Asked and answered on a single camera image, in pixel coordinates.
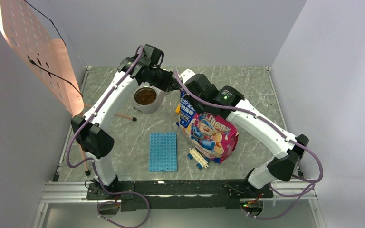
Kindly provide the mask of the pink pet food bag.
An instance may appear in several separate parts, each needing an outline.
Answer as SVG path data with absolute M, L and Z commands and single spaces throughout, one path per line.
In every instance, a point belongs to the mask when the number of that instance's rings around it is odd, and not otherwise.
M 203 156 L 221 164 L 235 150 L 239 133 L 235 125 L 211 113 L 198 113 L 180 91 L 176 125 Z

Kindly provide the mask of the yellow plastic scoop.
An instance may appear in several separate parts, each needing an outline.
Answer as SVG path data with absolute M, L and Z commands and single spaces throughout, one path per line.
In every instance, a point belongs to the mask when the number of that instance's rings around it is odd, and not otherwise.
M 176 107 L 176 109 L 175 109 L 175 113 L 176 113 L 176 114 L 179 114 L 179 113 L 180 113 L 180 105 L 178 105 L 178 106 Z

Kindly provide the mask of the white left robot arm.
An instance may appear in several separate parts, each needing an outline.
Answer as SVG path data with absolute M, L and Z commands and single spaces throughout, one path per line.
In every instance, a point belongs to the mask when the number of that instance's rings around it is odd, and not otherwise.
M 121 61 L 113 81 L 97 102 L 82 116 L 76 115 L 71 120 L 74 134 L 67 147 L 66 163 L 70 168 L 78 166 L 72 165 L 69 160 L 71 146 L 77 142 L 87 153 L 83 161 L 92 163 L 99 194 L 107 200 L 117 195 L 118 177 L 109 157 L 115 141 L 106 132 L 106 127 L 141 83 L 148 83 L 164 92 L 179 88 L 173 73 L 161 68 L 163 59 L 164 52 L 160 49 L 148 44 L 140 45 L 134 56 Z

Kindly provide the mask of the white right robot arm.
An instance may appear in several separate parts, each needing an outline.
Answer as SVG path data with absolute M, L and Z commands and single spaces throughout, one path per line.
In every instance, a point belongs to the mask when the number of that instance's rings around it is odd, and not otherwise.
M 308 144 L 306 136 L 280 128 L 231 86 L 217 89 L 204 74 L 191 70 L 181 73 L 180 79 L 183 87 L 178 124 L 206 157 L 223 162 L 237 144 L 237 126 L 271 151 L 272 158 L 245 177 L 243 191 L 248 197 L 256 197 L 273 181 L 291 179 Z

